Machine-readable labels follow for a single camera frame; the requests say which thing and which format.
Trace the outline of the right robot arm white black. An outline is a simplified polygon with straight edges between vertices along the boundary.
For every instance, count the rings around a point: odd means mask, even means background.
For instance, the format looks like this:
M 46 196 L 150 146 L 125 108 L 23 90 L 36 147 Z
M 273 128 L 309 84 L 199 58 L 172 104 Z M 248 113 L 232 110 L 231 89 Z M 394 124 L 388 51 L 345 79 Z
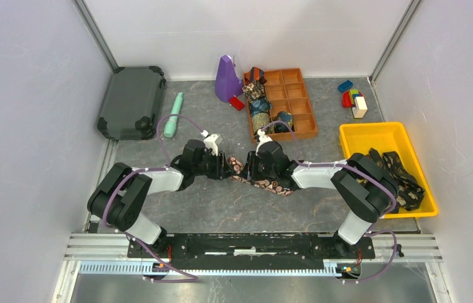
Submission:
M 345 160 L 311 163 L 291 160 L 277 141 L 251 151 L 239 176 L 246 181 L 269 181 L 273 187 L 296 191 L 308 188 L 335 189 L 350 211 L 333 241 L 335 253 L 352 256 L 359 240 L 387 211 L 394 208 L 399 185 L 391 173 L 364 154 Z

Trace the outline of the black pink rose tie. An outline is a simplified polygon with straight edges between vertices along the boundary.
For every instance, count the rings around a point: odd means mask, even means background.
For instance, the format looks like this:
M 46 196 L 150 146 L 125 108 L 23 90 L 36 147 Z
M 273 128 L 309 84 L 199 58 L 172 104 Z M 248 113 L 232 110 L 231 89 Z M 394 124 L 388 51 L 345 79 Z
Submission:
M 290 188 L 282 187 L 277 181 L 269 181 L 267 179 L 253 181 L 251 179 L 248 179 L 247 171 L 245 170 L 245 165 L 242 164 L 241 161 L 237 160 L 235 157 L 229 157 L 227 163 L 235 172 L 235 175 L 231 176 L 231 178 L 235 181 L 242 182 L 244 184 L 248 184 L 257 188 L 261 188 L 280 196 L 288 196 L 294 192 L 294 190 Z

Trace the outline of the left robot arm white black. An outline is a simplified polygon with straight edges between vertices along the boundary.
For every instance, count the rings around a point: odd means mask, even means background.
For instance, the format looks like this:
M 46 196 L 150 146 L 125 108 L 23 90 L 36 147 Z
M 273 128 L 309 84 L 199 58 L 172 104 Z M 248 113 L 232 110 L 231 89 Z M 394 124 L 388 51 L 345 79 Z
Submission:
M 114 164 L 87 202 L 87 210 L 107 225 L 143 242 L 152 257 L 167 249 L 165 230 L 142 213 L 150 194 L 183 191 L 197 176 L 220 181 L 236 174 L 216 138 L 188 140 L 168 167 L 134 169 Z

